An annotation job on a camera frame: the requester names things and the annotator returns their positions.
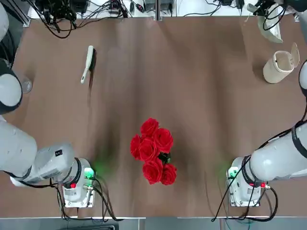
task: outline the white brush handle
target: white brush handle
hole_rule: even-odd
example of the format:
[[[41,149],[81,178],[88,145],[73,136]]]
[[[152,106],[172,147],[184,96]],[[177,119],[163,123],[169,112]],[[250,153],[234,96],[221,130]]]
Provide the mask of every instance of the white brush handle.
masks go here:
[[[85,78],[86,78],[86,74],[87,71],[89,70],[91,63],[92,63],[92,58],[93,58],[93,51],[94,51],[94,47],[93,46],[88,46],[88,50],[87,50],[87,56],[86,56],[86,63],[85,63],[85,69],[81,78],[81,84],[84,83]]]

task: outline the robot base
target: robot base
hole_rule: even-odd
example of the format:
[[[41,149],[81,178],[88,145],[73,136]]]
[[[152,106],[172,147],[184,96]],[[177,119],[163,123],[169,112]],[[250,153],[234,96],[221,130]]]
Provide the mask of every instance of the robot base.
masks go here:
[[[79,158],[81,175],[74,188],[65,188],[65,207],[93,207],[95,191],[86,189],[95,186],[95,173],[86,159]]]
[[[226,172],[226,181],[227,186],[233,180],[232,178],[237,174],[241,168],[243,158],[236,158],[232,163],[232,167]],[[231,184],[228,195],[229,201],[232,207],[247,207],[249,199],[252,193],[253,187],[247,184],[243,178],[242,173],[240,172],[236,179]],[[260,198],[261,188],[254,188],[253,196],[250,201],[250,207],[260,206],[258,200]]]
[[[71,202],[65,199],[65,207],[93,207],[95,192],[87,191],[86,197],[80,202]]]

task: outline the metal bracket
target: metal bracket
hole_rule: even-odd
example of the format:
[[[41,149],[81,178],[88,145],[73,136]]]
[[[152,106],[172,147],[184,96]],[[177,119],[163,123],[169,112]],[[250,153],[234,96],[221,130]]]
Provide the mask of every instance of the metal bracket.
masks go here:
[[[161,21],[161,0],[155,0],[155,21]]]

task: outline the floor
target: floor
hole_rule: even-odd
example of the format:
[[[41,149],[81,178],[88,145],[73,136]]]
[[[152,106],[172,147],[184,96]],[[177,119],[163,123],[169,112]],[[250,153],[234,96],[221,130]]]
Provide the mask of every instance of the floor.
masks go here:
[[[305,229],[307,218],[275,218],[269,223],[237,223],[228,220],[228,226],[224,220],[212,223],[210,218],[147,218],[130,219],[123,222],[108,221],[108,225],[114,225],[115,230],[302,230]],[[1,230],[63,230],[82,227],[97,227],[91,221],[65,221],[53,218],[40,219],[0,219]]]

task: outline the green indicator light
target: green indicator light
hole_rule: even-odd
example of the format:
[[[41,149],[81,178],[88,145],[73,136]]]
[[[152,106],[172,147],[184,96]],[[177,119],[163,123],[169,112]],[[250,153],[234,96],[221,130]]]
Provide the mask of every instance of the green indicator light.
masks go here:
[[[84,176],[85,176],[86,178],[92,178],[92,177],[94,177],[94,171],[93,171],[93,169],[91,169],[91,168],[85,168],[85,169],[84,169]]]

